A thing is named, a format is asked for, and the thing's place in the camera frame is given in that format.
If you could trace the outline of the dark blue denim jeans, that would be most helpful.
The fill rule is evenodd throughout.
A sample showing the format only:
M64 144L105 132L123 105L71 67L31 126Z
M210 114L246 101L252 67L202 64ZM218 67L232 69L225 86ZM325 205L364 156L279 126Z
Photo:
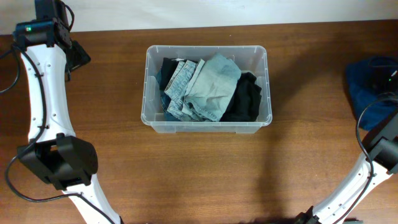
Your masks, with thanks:
M168 84L168 82L170 81L170 77L174 73L174 70L175 69L172 68L171 70L166 72L166 75L169 76L168 78L167 77L163 78L162 77L162 72L159 70L158 74L155 76L158 84L160 85L161 81L166 81L166 84ZM166 95L163 90L159 89L159 91L160 91L160 102L161 102L162 110L164 112L165 120L166 121L179 121L179 119L175 118L172 114L170 114L167 111L167 108L169 107L169 104L170 104L169 96Z

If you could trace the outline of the navy blue garment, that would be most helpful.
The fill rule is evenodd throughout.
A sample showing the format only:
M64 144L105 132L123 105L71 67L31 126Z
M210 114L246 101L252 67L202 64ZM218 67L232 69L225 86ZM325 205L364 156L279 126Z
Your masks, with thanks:
M377 56L351 63L346 67L346 84L359 127L369 131L397 109L397 103L372 102L397 96L397 59Z

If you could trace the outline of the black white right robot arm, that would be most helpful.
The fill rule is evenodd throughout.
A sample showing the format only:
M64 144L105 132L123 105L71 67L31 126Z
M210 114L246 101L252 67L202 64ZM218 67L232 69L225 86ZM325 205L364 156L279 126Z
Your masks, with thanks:
M348 65L346 81L362 153L331 195L295 223L347 223L359 202L397 173L397 61L376 57Z

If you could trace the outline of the light blue denim jeans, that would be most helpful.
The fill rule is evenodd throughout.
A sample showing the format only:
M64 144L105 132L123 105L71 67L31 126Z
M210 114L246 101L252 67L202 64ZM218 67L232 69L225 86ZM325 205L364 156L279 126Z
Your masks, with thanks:
M180 60L186 62L179 62L164 91L170 98L167 111L179 121L219 122L241 70L232 59L218 53L207 61Z

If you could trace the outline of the black shorts red grey waistband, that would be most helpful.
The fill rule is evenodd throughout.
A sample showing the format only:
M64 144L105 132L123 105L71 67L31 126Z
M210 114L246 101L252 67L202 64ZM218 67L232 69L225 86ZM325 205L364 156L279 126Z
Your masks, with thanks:
M259 115L262 88L251 73L242 73L221 122L255 122Z

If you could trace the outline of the black Nike t-shirt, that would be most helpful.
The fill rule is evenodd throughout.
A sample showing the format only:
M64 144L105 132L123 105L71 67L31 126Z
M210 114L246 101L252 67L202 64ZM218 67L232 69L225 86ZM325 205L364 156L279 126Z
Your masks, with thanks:
M177 58L163 58L162 66L160 68L160 91L165 91L174 71L177 69L179 62L186 62L186 60L180 60Z

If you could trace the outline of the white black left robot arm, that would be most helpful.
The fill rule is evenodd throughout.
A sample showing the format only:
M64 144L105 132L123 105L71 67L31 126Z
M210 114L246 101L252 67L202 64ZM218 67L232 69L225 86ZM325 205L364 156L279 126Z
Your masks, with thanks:
M62 191L60 198L70 198L87 223L122 223L98 181L94 146L76 137L70 121L65 84L72 71L91 60L70 37L75 15L57 0L36 0L35 13L13 33L30 98L29 143L18 147L15 160Z

